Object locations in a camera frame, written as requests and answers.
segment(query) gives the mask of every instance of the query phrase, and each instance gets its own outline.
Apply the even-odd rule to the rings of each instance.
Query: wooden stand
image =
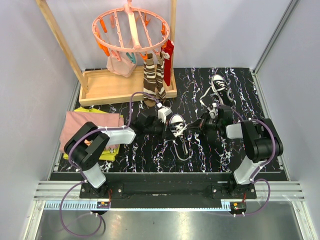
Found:
[[[81,84],[79,103],[82,106],[125,103],[130,101],[130,97],[133,93],[143,91],[143,66],[137,66],[130,77],[117,75],[109,70],[93,70],[82,73],[53,13],[47,4],[47,0],[35,1]],[[171,0],[170,39],[172,41],[175,41],[176,6],[177,0]],[[173,61],[174,58],[172,55],[171,84],[170,86],[167,86],[165,82],[163,82],[167,98],[177,97]],[[133,101],[141,101],[142,99],[142,94],[137,94],[133,97]]]

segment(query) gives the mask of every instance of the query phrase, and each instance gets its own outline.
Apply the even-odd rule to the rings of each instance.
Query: mesh laundry bag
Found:
[[[136,68],[137,63],[133,64],[125,52],[119,52],[118,54],[121,57],[121,61],[118,61],[118,59],[111,53],[110,56],[108,56],[106,68],[114,74],[122,75],[126,78],[130,77]]]

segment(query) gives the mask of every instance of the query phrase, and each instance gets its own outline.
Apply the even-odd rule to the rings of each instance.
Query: black marble mat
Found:
[[[256,86],[249,68],[175,68],[174,75],[177,86],[177,98],[167,100],[174,114],[183,116],[186,123],[195,121],[206,111],[199,98],[210,86],[214,74],[222,75],[229,83],[236,110],[247,118],[263,118],[264,114],[259,101]],[[217,97],[210,90],[203,99],[207,105]],[[108,113],[120,113],[128,120],[129,103],[118,103],[94,106]],[[133,103],[133,117],[148,109],[142,102]],[[243,142],[239,139],[224,139],[218,135],[215,144],[209,145],[197,133],[190,132],[190,160],[177,160],[172,142],[163,142],[151,136],[136,137],[130,145],[121,145],[114,162],[99,161],[104,172],[229,172],[235,170],[245,157]],[[74,172],[68,161],[61,159],[58,172]],[[265,172],[280,172],[278,161],[271,162]]]

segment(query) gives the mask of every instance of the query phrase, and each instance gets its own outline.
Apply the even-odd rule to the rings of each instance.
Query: metal table surface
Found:
[[[248,202],[248,211],[260,207]],[[84,211],[63,211],[69,229],[87,235],[93,232],[99,220],[88,215],[75,222]],[[105,228],[91,240],[302,240],[294,208],[289,202],[269,202],[254,216],[236,217],[228,213],[172,212],[172,211],[109,211],[103,215]],[[37,240],[77,240],[62,229],[59,211],[44,210],[38,228]]]

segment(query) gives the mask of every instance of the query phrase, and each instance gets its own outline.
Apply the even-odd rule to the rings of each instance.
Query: wooden tray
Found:
[[[81,87],[79,103],[81,106],[126,103],[130,101],[135,92],[144,89],[144,67],[137,66],[130,77],[124,77],[110,72],[107,69],[85,71],[83,76],[88,79],[87,90]],[[177,97],[175,75],[172,72],[171,84],[167,86],[163,82],[166,98]],[[136,94],[133,101],[143,100],[142,94]]]

